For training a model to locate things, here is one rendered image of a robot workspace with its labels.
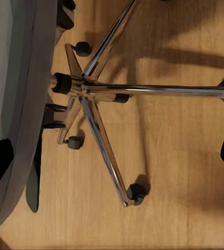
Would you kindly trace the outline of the swivel chair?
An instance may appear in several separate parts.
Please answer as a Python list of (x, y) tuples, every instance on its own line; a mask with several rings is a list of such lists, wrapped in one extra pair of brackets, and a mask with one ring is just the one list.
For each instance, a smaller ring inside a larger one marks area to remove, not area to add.
[[(89, 56), (89, 43), (66, 43), (70, 74), (51, 75), (54, 49), (74, 27), (73, 0), (0, 0), (0, 140), (10, 139), (14, 159), (0, 180), (0, 226), (18, 204), (26, 187), (33, 213), (39, 208), (42, 133), (60, 128), (58, 144), (80, 149), (81, 137), (65, 139), (81, 108), (124, 207), (139, 206), (146, 189), (126, 190), (96, 101), (126, 103), (129, 94), (220, 98), (217, 86), (128, 85), (98, 82), (108, 59), (141, 0), (129, 0), (82, 71), (79, 57)], [(48, 88), (69, 95), (66, 106), (55, 105)]]

